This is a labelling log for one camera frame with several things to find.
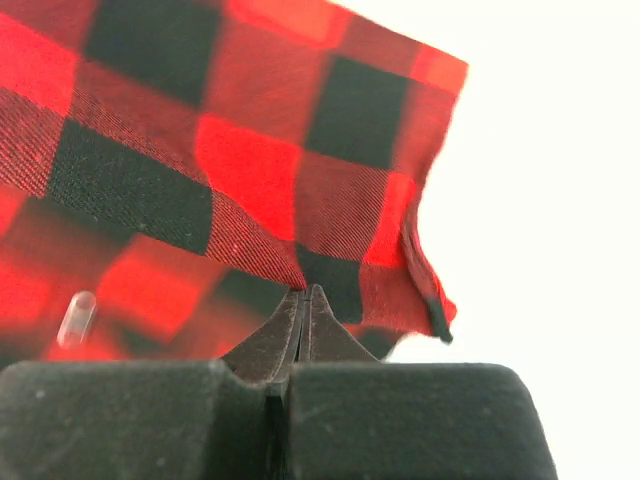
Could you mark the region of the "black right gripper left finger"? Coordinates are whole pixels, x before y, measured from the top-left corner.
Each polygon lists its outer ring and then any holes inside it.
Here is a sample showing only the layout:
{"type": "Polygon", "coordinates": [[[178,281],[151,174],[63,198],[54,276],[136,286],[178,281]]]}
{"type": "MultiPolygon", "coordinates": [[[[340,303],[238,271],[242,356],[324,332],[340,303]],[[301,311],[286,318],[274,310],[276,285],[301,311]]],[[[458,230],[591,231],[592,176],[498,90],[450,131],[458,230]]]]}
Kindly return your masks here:
{"type": "Polygon", "coordinates": [[[20,362],[1,375],[5,479],[280,479],[304,296],[218,360],[20,362]]]}

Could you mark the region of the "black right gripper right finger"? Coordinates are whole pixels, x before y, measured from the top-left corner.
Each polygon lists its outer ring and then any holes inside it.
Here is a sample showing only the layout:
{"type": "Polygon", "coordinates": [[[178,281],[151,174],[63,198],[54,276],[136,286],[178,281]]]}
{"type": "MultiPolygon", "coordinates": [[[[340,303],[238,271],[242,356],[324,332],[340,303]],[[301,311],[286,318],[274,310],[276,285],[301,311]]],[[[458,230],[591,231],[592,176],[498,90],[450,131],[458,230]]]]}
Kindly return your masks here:
{"type": "Polygon", "coordinates": [[[320,287],[305,305],[287,388],[293,479],[553,479],[531,395],[486,363],[387,364],[335,318],[320,287]]]}

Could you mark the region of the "red black plaid shirt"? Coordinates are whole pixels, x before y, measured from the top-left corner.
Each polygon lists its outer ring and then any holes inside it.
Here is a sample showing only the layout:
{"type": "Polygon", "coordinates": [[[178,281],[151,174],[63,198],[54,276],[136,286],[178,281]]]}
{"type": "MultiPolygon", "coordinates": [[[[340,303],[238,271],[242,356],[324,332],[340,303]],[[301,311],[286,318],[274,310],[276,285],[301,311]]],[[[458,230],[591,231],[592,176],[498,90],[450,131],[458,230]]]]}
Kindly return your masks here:
{"type": "Polygon", "coordinates": [[[315,284],[449,341],[417,208],[466,74],[328,1],[3,2],[2,364],[218,357],[315,284]]]}

